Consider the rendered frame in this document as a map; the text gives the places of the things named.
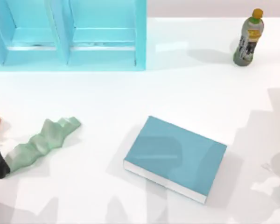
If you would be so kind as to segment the pale green crumpled object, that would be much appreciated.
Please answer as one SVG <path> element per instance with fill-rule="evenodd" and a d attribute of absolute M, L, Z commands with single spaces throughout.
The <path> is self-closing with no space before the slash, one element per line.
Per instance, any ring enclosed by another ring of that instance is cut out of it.
<path fill-rule="evenodd" d="M 60 118 L 56 122 L 46 119 L 39 133 L 33 135 L 28 142 L 18 144 L 5 156 L 10 172 L 31 166 L 53 149 L 61 148 L 67 136 L 80 126 L 81 122 L 75 117 Z"/>

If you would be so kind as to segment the light blue rack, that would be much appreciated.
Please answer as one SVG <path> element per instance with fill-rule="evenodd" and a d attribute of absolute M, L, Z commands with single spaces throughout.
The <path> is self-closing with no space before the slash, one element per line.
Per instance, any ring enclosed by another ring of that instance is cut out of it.
<path fill-rule="evenodd" d="M 0 71 L 146 68 L 147 0 L 0 0 Z"/>

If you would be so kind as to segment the teal blue book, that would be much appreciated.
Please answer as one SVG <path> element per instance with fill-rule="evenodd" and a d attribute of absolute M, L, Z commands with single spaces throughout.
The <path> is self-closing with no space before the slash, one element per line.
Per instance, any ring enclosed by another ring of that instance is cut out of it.
<path fill-rule="evenodd" d="M 223 143 L 149 116 L 123 166 L 204 204 L 226 149 Z"/>

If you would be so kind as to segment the grey bottle with orange cap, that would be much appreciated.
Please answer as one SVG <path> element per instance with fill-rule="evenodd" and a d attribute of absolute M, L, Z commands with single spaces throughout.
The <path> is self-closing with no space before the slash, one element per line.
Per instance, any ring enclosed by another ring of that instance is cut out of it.
<path fill-rule="evenodd" d="M 233 54 L 233 61 L 236 65 L 248 66 L 252 62 L 256 45 L 264 31 L 262 17 L 263 10 L 256 8 L 243 23 L 239 44 Z"/>

